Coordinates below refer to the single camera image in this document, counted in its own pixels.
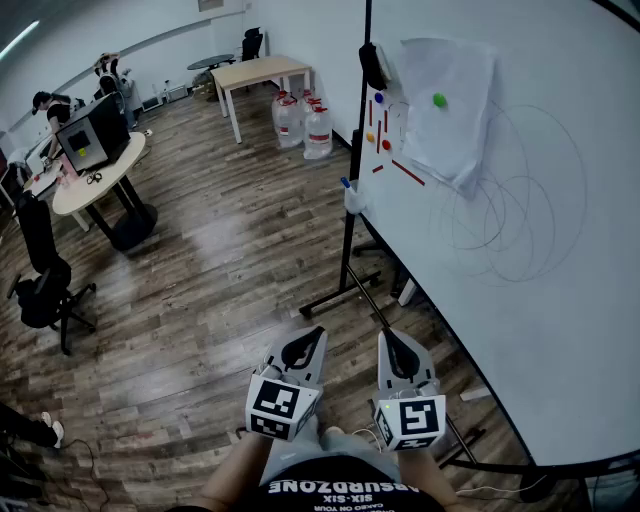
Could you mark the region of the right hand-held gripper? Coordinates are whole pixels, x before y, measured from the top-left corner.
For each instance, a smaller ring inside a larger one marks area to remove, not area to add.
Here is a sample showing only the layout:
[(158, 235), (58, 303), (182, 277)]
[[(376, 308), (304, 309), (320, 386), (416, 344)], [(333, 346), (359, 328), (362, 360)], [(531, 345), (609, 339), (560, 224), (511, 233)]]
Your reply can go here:
[(433, 361), (425, 347), (397, 329), (380, 331), (379, 390), (416, 386), (376, 400), (373, 418), (385, 451), (429, 448), (444, 436), (446, 396), (437, 380), (428, 382), (432, 379)]

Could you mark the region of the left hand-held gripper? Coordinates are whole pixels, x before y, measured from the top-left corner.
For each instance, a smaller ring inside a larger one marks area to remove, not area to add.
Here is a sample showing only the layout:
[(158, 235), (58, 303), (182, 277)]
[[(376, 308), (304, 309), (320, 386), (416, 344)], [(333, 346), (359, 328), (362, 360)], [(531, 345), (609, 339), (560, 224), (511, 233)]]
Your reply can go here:
[(265, 437), (293, 441), (321, 398), (316, 385), (301, 386), (293, 377), (318, 384), (323, 371), (328, 334), (321, 326), (305, 327), (272, 343), (264, 363), (251, 376), (245, 416), (246, 428)]

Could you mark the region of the person's right forearm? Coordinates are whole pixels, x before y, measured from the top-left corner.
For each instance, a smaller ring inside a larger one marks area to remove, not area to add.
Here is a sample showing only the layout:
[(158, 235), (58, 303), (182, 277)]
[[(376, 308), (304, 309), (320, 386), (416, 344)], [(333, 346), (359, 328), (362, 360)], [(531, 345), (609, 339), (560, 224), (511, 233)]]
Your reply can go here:
[(477, 512), (461, 503), (428, 449), (397, 453), (402, 482), (434, 498), (445, 512)]

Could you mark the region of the person's left forearm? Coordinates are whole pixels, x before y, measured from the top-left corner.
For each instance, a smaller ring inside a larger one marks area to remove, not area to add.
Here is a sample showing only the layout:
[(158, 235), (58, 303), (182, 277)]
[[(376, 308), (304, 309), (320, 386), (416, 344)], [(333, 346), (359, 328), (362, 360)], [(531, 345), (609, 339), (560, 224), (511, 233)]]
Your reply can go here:
[(193, 504), (210, 512), (229, 512), (259, 486), (272, 444), (271, 438), (246, 433), (210, 476)]

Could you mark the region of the white whiteboard on stand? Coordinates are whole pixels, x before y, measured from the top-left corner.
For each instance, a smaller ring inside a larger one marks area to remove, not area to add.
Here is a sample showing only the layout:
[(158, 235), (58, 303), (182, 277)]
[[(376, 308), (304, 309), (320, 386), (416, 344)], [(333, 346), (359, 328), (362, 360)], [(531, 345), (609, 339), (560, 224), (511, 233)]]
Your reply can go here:
[(485, 283), (436, 261), (428, 234), (460, 203), (413, 164), (396, 167), (380, 201), (348, 214), (424, 294), (483, 380), (527, 460), (474, 454), (486, 432), (458, 430), (451, 466), (520, 475), (526, 490), (564, 479), (640, 472), (640, 18), (611, 0), (363, 0), (364, 39), (395, 51), (410, 34), (476, 36), (501, 54), (494, 122), (543, 117), (571, 154), (529, 149), (543, 134), (514, 128), (521, 173), (485, 170), (482, 191), (502, 241), (508, 211), (519, 236), (549, 227), (539, 269)]

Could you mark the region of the black felt whiteboard eraser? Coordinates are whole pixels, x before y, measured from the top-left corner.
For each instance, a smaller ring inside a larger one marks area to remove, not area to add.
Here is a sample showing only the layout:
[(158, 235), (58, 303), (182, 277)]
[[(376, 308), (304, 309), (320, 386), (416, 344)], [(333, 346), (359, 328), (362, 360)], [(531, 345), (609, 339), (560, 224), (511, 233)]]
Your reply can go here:
[(367, 42), (359, 49), (359, 59), (366, 83), (376, 91), (386, 90), (391, 81), (391, 73), (382, 49)]

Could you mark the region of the person's grey trousers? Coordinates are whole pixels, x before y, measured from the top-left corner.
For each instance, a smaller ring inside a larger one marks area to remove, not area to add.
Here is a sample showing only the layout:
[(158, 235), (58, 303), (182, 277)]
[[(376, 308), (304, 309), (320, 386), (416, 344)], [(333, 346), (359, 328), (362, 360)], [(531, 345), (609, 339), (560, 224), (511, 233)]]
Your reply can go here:
[(393, 481), (400, 481), (399, 467), (389, 454), (380, 453), (362, 437), (343, 433), (340, 429), (327, 429), (319, 435), (318, 427), (319, 420), (313, 415), (292, 442), (275, 440), (262, 474), (261, 484), (266, 484), (296, 464), (337, 456), (361, 459)]

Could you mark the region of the white paper sheets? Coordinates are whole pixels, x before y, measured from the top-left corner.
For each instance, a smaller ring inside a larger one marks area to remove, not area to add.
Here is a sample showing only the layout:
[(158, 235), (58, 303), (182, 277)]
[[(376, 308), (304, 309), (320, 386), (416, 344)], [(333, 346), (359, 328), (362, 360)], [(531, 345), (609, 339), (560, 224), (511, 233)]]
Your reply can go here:
[[(486, 44), (441, 38), (404, 40), (396, 64), (408, 103), (404, 156), (469, 200), (480, 176), (495, 64)], [(433, 103), (435, 93), (446, 107)]]

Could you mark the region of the round beige table black base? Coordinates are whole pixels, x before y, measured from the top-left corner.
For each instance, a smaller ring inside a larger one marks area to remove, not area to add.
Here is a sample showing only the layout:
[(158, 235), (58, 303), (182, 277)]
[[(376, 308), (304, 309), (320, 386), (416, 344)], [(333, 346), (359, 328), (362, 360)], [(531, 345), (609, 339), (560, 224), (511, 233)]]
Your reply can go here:
[[(128, 145), (112, 164), (99, 170), (102, 178), (89, 184), (83, 176), (70, 185), (58, 188), (52, 203), (58, 216), (73, 216), (84, 210), (105, 234), (112, 246), (126, 252), (147, 239), (158, 219), (155, 207), (144, 203), (128, 178), (128, 173), (142, 158), (146, 136), (131, 132)], [(113, 192), (125, 209), (125, 214), (111, 227), (96, 209), (95, 203)]]

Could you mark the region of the black swivel office chair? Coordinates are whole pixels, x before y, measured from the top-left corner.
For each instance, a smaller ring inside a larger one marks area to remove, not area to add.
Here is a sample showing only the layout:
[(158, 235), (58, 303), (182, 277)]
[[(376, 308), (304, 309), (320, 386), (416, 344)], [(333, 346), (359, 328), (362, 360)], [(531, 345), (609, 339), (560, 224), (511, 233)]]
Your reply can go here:
[(71, 266), (57, 251), (46, 202), (25, 191), (16, 202), (15, 213), (37, 277), (23, 279), (17, 275), (7, 296), (18, 297), (23, 324), (34, 329), (49, 327), (59, 331), (61, 351), (69, 356), (71, 348), (67, 343), (67, 329), (71, 319), (84, 325), (91, 333), (96, 331), (96, 326), (76, 314), (74, 309), (84, 295), (94, 292), (97, 286), (90, 283), (75, 294), (70, 292)]

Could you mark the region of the wooden table white legs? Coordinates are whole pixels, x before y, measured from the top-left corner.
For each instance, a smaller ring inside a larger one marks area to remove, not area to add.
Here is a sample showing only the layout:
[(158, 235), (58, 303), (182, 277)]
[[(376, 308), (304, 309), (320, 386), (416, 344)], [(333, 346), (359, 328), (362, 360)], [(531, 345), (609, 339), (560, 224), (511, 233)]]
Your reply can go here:
[(241, 144), (242, 138), (232, 98), (234, 90), (276, 79), (289, 88), (289, 78), (298, 75), (304, 77), (304, 89), (310, 89), (311, 71), (310, 65), (281, 55), (261, 57), (212, 70), (221, 112), (224, 118), (230, 119), (236, 143)]

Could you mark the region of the black computer monitor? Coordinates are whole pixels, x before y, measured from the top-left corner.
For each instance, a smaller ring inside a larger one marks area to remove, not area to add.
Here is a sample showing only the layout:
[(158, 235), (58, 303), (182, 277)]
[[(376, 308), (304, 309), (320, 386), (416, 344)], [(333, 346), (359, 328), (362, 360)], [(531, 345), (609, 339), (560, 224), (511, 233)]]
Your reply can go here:
[(56, 133), (79, 175), (114, 163), (129, 144), (127, 122), (116, 97), (111, 93), (80, 108)]

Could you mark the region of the black high-back office chair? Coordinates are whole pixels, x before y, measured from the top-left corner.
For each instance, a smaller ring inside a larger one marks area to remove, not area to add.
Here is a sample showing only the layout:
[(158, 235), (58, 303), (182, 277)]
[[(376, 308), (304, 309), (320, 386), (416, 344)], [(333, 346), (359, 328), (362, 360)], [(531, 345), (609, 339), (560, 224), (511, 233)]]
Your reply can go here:
[(244, 34), (242, 41), (241, 61), (257, 59), (259, 57), (260, 48), (263, 41), (263, 34), (258, 27), (248, 29)]

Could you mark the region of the humanoid figure on stand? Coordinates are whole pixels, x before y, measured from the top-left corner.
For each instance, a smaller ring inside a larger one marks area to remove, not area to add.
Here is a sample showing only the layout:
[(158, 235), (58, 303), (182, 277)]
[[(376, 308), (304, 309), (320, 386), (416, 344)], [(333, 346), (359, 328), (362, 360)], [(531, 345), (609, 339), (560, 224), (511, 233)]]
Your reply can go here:
[(119, 71), (119, 62), (119, 53), (103, 53), (95, 62), (93, 70), (98, 77), (98, 89), (94, 93), (96, 100), (111, 93), (119, 93), (124, 99), (132, 96), (131, 69)]

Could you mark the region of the ceiling strip light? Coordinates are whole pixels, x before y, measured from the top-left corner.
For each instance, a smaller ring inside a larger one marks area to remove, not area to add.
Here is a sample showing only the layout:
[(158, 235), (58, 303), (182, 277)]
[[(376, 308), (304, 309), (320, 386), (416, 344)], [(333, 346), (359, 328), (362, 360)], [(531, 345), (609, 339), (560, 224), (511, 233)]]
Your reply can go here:
[(0, 51), (0, 61), (3, 60), (16, 46), (18, 46), (26, 37), (28, 37), (40, 24), (39, 20), (34, 20), (25, 27), (17, 36), (15, 36)]

